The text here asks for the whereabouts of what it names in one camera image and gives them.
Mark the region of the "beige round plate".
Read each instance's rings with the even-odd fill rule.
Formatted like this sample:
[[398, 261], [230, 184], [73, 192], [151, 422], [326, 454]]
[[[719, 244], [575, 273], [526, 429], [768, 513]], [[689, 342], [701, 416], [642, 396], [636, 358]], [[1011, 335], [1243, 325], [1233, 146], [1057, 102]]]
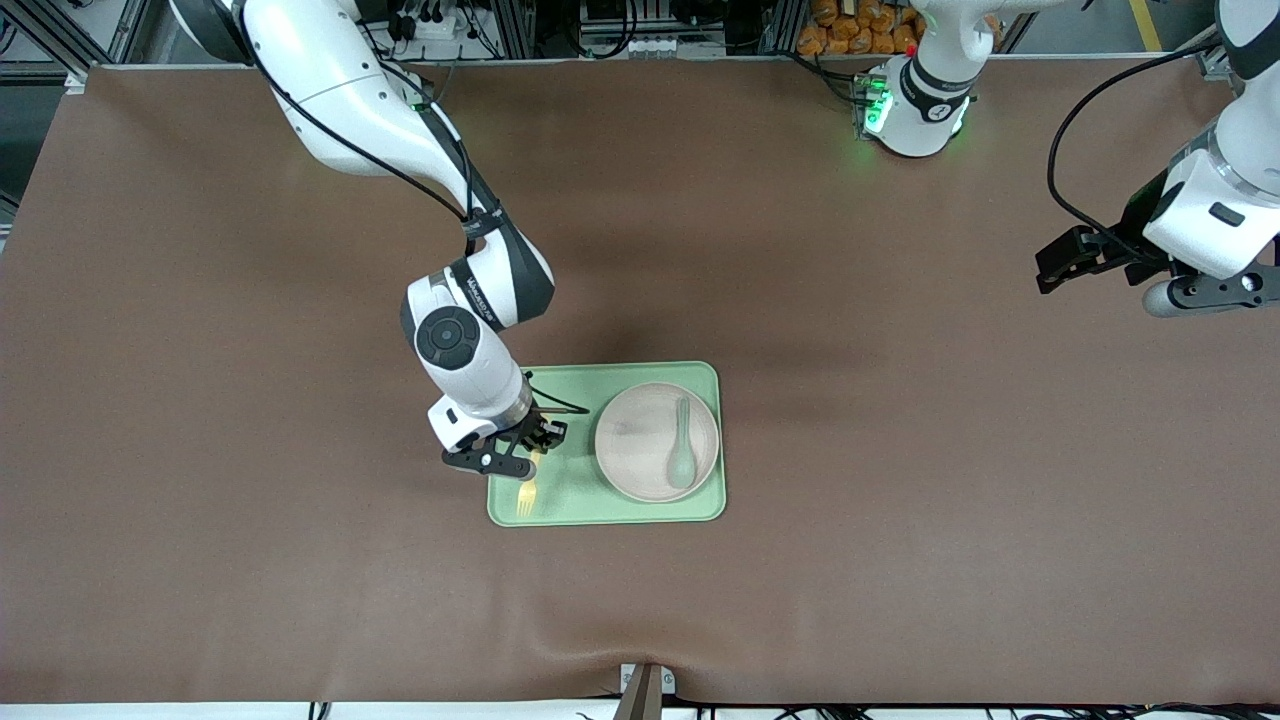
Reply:
[[[667, 462], [675, 439], [678, 397], [690, 400], [690, 434], [698, 478], [690, 488], [669, 486]], [[622, 496], [644, 503], [678, 503], [721, 496], [726, 488], [719, 418], [710, 402], [668, 382], [645, 382], [616, 395], [596, 420], [596, 465]]]

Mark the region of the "light green rectangular tray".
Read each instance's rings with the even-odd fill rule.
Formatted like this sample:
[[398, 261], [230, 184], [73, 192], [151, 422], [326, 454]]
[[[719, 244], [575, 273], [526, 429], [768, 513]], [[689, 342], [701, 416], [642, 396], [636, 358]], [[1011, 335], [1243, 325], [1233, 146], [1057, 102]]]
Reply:
[[678, 503], [644, 503], [622, 496], [602, 475], [593, 452], [596, 420], [620, 392], [645, 382], [668, 382], [694, 391], [710, 402], [719, 418], [721, 383], [704, 361], [625, 363], [532, 366], [535, 389], [553, 404], [579, 405], [588, 414], [570, 414], [567, 437], [541, 459], [536, 475], [538, 502], [530, 518], [516, 512], [520, 483], [503, 477], [488, 482], [486, 510], [499, 527], [585, 527], [709, 521], [727, 505], [727, 482], [721, 496]]

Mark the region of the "pale green plastic spoon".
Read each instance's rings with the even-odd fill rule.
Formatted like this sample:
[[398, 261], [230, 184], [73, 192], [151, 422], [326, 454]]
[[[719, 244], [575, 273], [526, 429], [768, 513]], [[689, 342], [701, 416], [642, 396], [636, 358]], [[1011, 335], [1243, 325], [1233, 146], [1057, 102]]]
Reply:
[[690, 488], [698, 478], [698, 459], [692, 448], [690, 419], [690, 400], [681, 395], [675, 413], [673, 447], [667, 462], [668, 482], [675, 489]]

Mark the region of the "brown table mat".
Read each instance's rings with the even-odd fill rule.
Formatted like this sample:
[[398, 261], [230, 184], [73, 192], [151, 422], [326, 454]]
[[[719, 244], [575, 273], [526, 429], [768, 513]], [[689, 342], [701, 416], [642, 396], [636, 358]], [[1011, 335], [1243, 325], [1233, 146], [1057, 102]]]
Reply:
[[1068, 109], [1004, 60], [902, 160], [791, 61], [463, 67], [552, 264], [520, 363], [701, 360], [713, 521], [506, 529], [404, 287], [454, 218], [248, 69], [97, 69], [0, 254], [0, 702], [1280, 703], [1280, 307], [1036, 287]]

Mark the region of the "orange bread rolls pile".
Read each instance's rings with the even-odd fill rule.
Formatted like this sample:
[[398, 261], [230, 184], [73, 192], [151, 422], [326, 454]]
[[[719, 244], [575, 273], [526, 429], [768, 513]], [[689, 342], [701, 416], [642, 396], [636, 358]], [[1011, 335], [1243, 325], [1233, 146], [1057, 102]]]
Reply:
[[794, 51], [818, 55], [911, 55], [929, 28], [906, 0], [808, 0]]

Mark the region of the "white connector strip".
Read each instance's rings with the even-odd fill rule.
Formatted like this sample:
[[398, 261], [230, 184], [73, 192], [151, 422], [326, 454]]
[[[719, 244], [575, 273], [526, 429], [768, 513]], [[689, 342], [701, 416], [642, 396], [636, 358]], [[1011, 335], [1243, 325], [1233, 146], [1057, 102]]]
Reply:
[[575, 50], [580, 56], [604, 59], [662, 59], [675, 56], [680, 50], [678, 37], [641, 35], [639, 37], [586, 36], [577, 40]]

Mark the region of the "white power strip with plugs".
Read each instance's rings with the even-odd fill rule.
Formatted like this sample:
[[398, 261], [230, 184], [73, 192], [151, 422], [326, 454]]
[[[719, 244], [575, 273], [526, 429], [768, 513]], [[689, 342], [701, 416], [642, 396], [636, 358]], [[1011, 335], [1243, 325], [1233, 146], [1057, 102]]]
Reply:
[[396, 44], [415, 40], [477, 40], [481, 27], [454, 0], [372, 0]]

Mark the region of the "aluminium frame rail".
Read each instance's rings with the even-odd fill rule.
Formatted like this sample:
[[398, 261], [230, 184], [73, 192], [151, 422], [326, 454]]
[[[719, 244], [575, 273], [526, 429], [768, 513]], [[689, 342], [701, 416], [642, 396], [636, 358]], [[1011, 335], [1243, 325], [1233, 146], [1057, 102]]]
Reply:
[[0, 86], [81, 85], [131, 59], [155, 0], [0, 0]]
[[1225, 40], [1217, 24], [1206, 28], [1193, 40], [1194, 45], [1199, 49], [1196, 54], [1196, 63], [1199, 67], [1201, 74], [1207, 81], [1233, 83], [1243, 81], [1234, 65], [1236, 50]]

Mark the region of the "aluminium frame post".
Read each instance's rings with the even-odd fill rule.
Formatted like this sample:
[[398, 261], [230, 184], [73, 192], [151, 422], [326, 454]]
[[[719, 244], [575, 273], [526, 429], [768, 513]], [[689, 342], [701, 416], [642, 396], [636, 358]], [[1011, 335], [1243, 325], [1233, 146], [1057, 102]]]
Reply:
[[508, 60], [532, 59], [536, 45], [538, 0], [488, 0]]
[[759, 55], [796, 53], [799, 36], [812, 18], [810, 0], [760, 0], [762, 31], [756, 41]]

